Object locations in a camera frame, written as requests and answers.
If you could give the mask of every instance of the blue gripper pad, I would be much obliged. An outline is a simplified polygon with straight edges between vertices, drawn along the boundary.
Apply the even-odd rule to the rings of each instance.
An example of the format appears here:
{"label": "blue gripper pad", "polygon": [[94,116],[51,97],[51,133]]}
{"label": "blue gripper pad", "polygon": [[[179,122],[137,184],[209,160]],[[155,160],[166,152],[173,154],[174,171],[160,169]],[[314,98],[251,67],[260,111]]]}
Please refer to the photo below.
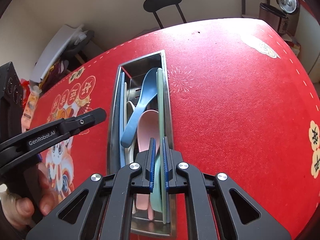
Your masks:
{"label": "blue gripper pad", "polygon": [[156,140],[153,139],[152,152],[151,152],[151,163],[150,163],[150,192],[153,192],[153,186],[155,182],[155,166],[156,166]]}
{"label": "blue gripper pad", "polygon": [[165,139],[162,140],[162,149],[163,149],[163,167],[164,167],[164,183],[165,183],[165,190],[168,191],[169,189],[169,171],[168,171],[168,162],[167,162],[167,152],[165,149]]}

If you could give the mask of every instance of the pink spoon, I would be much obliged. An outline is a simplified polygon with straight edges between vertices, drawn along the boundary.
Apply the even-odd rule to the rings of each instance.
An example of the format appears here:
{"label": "pink spoon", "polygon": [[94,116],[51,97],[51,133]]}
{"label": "pink spoon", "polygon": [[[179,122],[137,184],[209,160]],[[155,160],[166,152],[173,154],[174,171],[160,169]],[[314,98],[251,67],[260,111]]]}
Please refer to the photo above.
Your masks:
{"label": "pink spoon", "polygon": [[[150,139],[156,139],[156,153],[159,150],[160,134],[159,134],[159,113],[155,110],[145,111],[138,122],[137,139],[139,152],[149,149]],[[149,195],[137,194],[136,208],[141,210],[148,209],[148,218],[153,220],[153,210],[149,204]]]}

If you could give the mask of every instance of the wall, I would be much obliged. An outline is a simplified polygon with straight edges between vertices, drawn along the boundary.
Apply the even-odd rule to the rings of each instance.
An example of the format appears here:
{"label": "wall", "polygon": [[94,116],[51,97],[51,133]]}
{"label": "wall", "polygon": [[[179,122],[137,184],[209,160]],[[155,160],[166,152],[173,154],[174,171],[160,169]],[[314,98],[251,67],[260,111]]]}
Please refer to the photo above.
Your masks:
{"label": "wall", "polygon": [[[146,29],[158,27],[152,13],[143,9],[145,0],[22,0],[37,22],[54,35],[62,24],[84,23],[96,33],[103,49],[121,44]],[[241,16],[241,0],[183,0],[180,7],[187,22]],[[163,25],[182,23],[175,6],[158,13]]]}
{"label": "wall", "polygon": [[0,19],[0,65],[12,61],[18,77],[28,80],[50,38],[23,2],[13,0]]}
{"label": "wall", "polygon": [[309,73],[312,82],[320,80],[320,64],[315,66],[320,54],[320,26],[317,20],[303,7],[300,7],[300,16],[295,37],[301,44],[298,59]]}

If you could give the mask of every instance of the cream flower emblem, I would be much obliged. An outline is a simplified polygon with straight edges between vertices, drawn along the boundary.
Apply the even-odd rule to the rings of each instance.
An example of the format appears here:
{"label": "cream flower emblem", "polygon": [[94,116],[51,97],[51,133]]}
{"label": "cream flower emblem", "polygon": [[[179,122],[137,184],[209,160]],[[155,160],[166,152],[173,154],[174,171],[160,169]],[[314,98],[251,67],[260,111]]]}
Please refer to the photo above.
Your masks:
{"label": "cream flower emblem", "polygon": [[318,125],[314,121],[311,121],[309,128],[309,140],[314,151],[320,146],[319,134],[320,132]]}
{"label": "cream flower emblem", "polygon": [[316,178],[319,174],[319,168],[320,168],[320,150],[316,149],[313,152],[312,156],[312,165],[311,165],[311,175]]}
{"label": "cream flower emblem", "polygon": [[309,128],[309,140],[311,142],[311,147],[313,149],[312,155],[312,165],[311,165],[311,175],[316,178],[318,177],[319,170],[320,170],[320,141],[319,141],[319,127],[314,122],[310,122]]}
{"label": "cream flower emblem", "polygon": [[253,35],[241,34],[241,40],[262,54],[268,55],[271,58],[280,58],[279,55],[268,44]]}

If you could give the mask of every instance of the red tablecloth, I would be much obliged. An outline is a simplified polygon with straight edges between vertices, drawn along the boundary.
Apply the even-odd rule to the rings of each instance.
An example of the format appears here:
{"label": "red tablecloth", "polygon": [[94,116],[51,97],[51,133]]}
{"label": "red tablecloth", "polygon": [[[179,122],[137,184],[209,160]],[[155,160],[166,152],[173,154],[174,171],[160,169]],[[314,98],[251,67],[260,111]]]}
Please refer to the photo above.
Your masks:
{"label": "red tablecloth", "polygon": [[[320,102],[296,56],[263,21],[194,22],[120,44],[41,97],[32,126],[90,108],[109,115],[118,66],[162,49],[175,150],[202,172],[230,175],[295,238],[320,201]],[[107,129],[108,121],[63,143],[59,164],[52,165],[53,149],[44,153],[53,185],[61,188],[65,174],[71,191],[105,174]],[[179,195],[180,240],[187,239],[184,205]]]}

